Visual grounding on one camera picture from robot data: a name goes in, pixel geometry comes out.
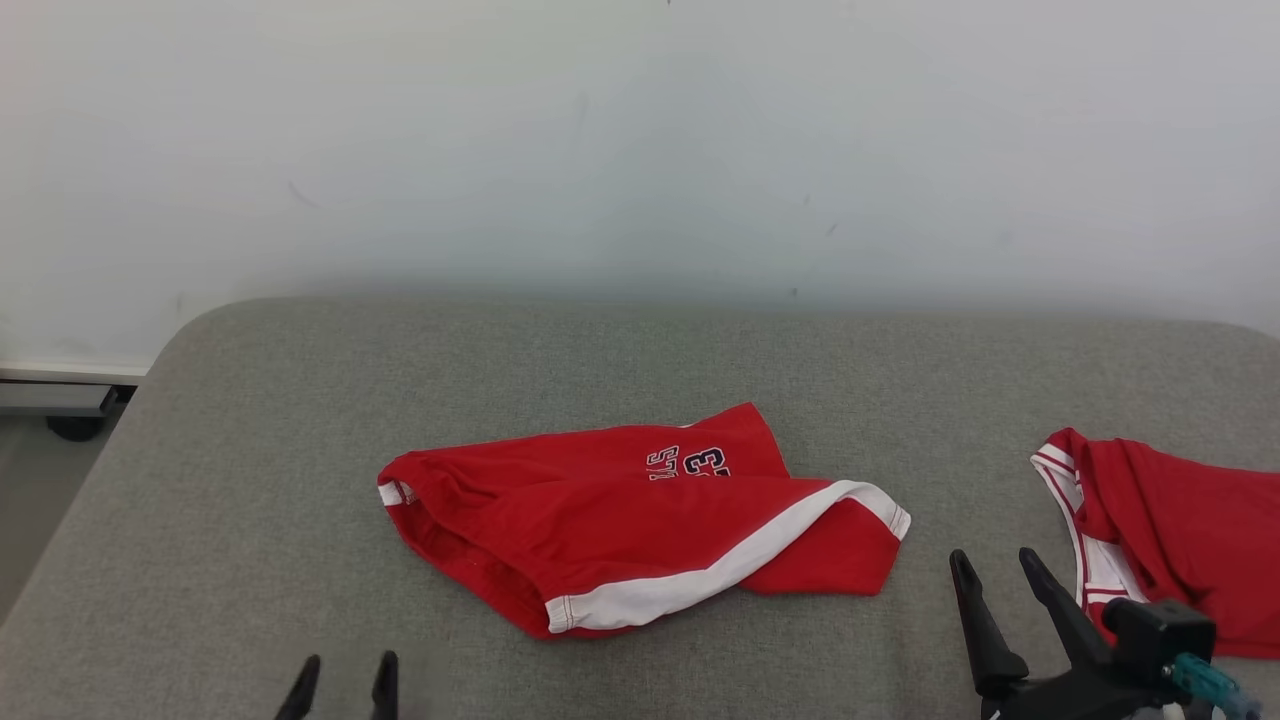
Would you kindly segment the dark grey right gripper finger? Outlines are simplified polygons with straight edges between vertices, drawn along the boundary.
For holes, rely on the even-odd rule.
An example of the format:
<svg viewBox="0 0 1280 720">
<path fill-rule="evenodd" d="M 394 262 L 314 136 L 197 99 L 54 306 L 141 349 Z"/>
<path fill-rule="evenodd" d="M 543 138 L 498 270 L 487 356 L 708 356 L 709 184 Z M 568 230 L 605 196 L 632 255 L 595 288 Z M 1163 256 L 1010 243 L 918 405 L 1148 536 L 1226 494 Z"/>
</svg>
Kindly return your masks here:
<svg viewBox="0 0 1280 720">
<path fill-rule="evenodd" d="M 1014 694 L 1029 675 L 1025 660 L 1009 648 L 986 603 L 980 578 L 963 550 L 951 552 L 950 571 L 977 694 Z"/>
<path fill-rule="evenodd" d="M 1110 646 L 1039 555 L 1032 548 L 1020 548 L 1020 564 L 1033 596 L 1050 615 L 1071 667 L 1107 664 Z"/>
</svg>

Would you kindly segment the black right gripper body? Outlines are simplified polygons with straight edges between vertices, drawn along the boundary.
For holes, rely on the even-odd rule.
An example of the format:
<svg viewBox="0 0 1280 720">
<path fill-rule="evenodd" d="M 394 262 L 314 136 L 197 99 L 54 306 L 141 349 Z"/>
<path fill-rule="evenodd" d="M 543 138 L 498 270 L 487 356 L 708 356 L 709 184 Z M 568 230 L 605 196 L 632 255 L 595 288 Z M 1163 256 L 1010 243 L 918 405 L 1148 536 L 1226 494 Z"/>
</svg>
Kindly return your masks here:
<svg viewBox="0 0 1280 720">
<path fill-rule="evenodd" d="M 1128 719 L 1146 710 L 1193 708 L 1201 702 L 1175 685 L 1142 682 L 1112 666 L 1074 667 L 1057 676 L 1019 682 L 986 701 L 987 719 Z"/>
</svg>

